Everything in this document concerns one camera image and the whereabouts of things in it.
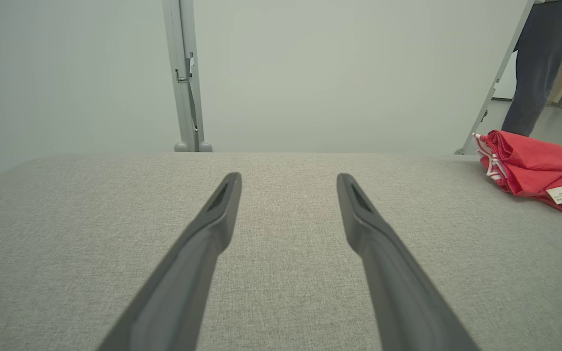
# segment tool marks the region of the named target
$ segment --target dark blue pants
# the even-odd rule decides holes
[[[517,85],[502,130],[529,136],[562,62],[562,0],[533,5],[515,50]]]

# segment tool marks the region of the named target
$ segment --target fabric care label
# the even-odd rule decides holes
[[[562,187],[546,190],[557,205],[562,204]]]

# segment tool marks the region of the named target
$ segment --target gray fabric surface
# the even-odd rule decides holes
[[[380,154],[62,156],[0,176],[0,350],[91,350],[226,173],[243,175],[199,350],[377,350],[337,173],[355,176],[478,345],[562,351],[562,213],[477,161]]]

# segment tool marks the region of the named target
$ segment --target red cloth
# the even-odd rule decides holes
[[[480,161],[498,186],[562,211],[562,204],[555,204],[546,193],[546,189],[562,186],[562,146],[504,131],[474,136],[481,148]]]

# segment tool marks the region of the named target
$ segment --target gray floor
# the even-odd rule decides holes
[[[477,133],[486,135],[493,129],[500,129],[510,105],[510,102],[491,101],[488,114],[478,126]],[[562,146],[562,109],[546,107],[530,137]],[[472,144],[465,153],[473,154],[476,149],[475,144]]]

